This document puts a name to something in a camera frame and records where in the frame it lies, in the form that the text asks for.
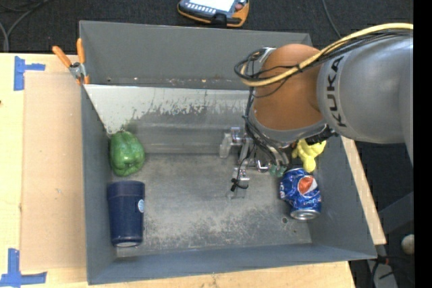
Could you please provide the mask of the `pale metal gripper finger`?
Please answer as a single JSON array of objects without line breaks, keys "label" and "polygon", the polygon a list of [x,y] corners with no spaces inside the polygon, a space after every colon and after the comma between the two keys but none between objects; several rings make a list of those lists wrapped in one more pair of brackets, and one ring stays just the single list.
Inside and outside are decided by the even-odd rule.
[{"label": "pale metal gripper finger", "polygon": [[244,143],[244,135],[241,127],[231,127],[230,130],[223,134],[223,139],[219,145],[219,157],[226,159],[234,147],[241,147]]},{"label": "pale metal gripper finger", "polygon": [[228,199],[244,199],[247,195],[250,177],[245,169],[235,167],[232,170],[229,189],[226,193]]}]

